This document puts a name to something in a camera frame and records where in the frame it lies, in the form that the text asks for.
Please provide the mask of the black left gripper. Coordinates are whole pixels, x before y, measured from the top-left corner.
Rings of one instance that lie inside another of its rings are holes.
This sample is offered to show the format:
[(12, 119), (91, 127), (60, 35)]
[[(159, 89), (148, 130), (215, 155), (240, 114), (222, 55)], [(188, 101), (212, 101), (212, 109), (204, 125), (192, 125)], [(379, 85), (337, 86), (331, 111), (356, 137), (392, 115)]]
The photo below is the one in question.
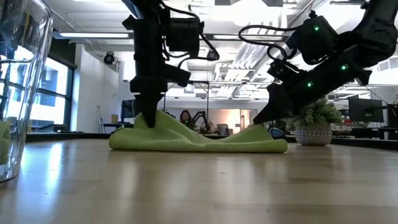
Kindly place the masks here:
[(123, 21), (127, 30), (133, 31), (134, 61), (136, 76), (130, 81), (130, 91), (141, 93), (136, 101), (149, 128), (155, 126), (158, 102), (167, 90), (167, 81), (161, 69), (165, 62), (162, 56), (160, 24), (154, 17), (135, 19), (129, 16)]

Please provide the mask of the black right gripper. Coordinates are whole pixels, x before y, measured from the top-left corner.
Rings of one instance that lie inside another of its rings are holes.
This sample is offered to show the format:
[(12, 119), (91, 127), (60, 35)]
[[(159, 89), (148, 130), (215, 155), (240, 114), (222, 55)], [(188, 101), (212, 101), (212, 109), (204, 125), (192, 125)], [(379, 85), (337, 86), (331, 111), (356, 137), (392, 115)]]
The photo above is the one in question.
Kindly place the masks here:
[(253, 122), (261, 124), (291, 117), (301, 108), (355, 79), (361, 85), (367, 85), (371, 74), (372, 71), (365, 70), (349, 60), (324, 62), (304, 74), (293, 86), (276, 83), (269, 85), (269, 101), (258, 112)]

